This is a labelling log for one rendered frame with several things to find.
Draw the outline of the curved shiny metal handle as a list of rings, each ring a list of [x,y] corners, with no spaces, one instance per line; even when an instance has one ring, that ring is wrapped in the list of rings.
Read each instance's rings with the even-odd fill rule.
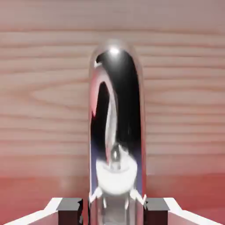
[[[88,225],[143,225],[145,110],[134,49],[120,40],[100,44],[89,77]]]

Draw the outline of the light wood cabinet door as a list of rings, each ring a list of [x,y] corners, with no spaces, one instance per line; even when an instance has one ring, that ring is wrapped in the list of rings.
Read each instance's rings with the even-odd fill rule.
[[[225,225],[225,0],[0,0],[0,225],[87,198],[88,69],[131,44],[150,197]]]

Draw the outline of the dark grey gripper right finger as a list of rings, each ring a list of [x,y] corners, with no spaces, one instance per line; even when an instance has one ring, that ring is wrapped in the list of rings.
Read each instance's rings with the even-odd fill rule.
[[[174,198],[147,198],[143,225],[222,225],[187,210]]]

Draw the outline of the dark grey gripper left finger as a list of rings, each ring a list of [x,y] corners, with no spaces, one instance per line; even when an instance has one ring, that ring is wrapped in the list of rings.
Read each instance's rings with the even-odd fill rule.
[[[43,210],[4,225],[83,225],[82,211],[82,198],[54,197]]]

